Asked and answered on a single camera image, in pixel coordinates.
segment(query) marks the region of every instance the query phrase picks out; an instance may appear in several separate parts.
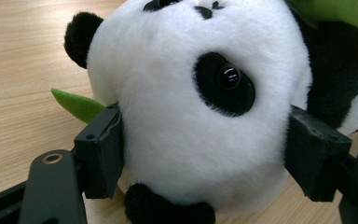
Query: plastic eye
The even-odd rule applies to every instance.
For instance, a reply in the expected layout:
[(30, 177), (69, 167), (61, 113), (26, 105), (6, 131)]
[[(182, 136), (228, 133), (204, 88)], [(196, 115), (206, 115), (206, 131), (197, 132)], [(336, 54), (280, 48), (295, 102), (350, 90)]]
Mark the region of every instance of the plastic eye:
[(194, 66), (194, 81), (200, 98), (211, 109), (237, 117), (252, 109), (255, 86), (252, 80), (222, 55), (203, 54)]
[(232, 64), (226, 64), (217, 75), (217, 84), (220, 88), (231, 91), (241, 83), (241, 72)]

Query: screw hole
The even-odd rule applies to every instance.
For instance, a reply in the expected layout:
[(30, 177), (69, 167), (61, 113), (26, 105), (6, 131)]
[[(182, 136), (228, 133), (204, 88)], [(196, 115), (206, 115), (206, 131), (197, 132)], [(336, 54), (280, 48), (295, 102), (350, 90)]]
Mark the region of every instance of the screw hole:
[(330, 138), (333, 139), (334, 141), (338, 141), (338, 140), (339, 140), (339, 137), (336, 136), (336, 135), (331, 135)]
[(48, 220), (42, 222), (42, 224), (58, 224), (59, 221), (56, 217), (49, 218)]
[(95, 135), (94, 134), (89, 134), (89, 135), (86, 136), (86, 138), (91, 140), (91, 139), (95, 138)]
[(53, 153), (43, 158), (42, 162), (46, 165), (50, 165), (62, 160), (63, 155), (61, 153)]

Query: stuffed panda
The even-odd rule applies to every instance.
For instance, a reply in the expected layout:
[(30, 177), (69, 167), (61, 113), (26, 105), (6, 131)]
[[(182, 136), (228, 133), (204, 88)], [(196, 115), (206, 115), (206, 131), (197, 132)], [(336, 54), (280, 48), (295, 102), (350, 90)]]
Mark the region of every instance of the stuffed panda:
[(118, 102), (132, 223), (214, 223), (285, 185), (291, 106), (358, 130), (358, 28), (310, 25), (280, 0), (129, 0), (79, 13), (65, 49)]

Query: second panda plush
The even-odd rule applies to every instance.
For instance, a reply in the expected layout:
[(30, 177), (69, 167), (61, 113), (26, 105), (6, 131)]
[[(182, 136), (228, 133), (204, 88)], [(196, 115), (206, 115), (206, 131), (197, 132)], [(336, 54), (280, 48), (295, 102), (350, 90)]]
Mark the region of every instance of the second panda plush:
[(358, 130), (358, 28), (309, 26), (278, 0), (129, 0), (79, 13), (65, 49), (123, 114), (127, 216), (214, 223), (283, 188), (291, 105)]

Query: black fur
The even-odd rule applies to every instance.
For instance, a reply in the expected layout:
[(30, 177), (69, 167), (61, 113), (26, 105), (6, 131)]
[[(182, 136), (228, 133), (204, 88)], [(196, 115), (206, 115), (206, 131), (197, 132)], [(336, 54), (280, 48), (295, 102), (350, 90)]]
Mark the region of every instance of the black fur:
[(358, 28), (323, 22), (313, 29), (299, 18), (297, 21), (310, 51), (313, 74), (308, 111), (338, 128), (358, 95)]
[(130, 187), (124, 201), (127, 218), (133, 224), (213, 224), (214, 210), (207, 203), (187, 206), (168, 202), (146, 185)]
[(93, 13), (80, 12), (68, 24), (64, 47), (69, 57), (82, 68), (87, 68), (87, 55), (95, 32), (103, 19)]

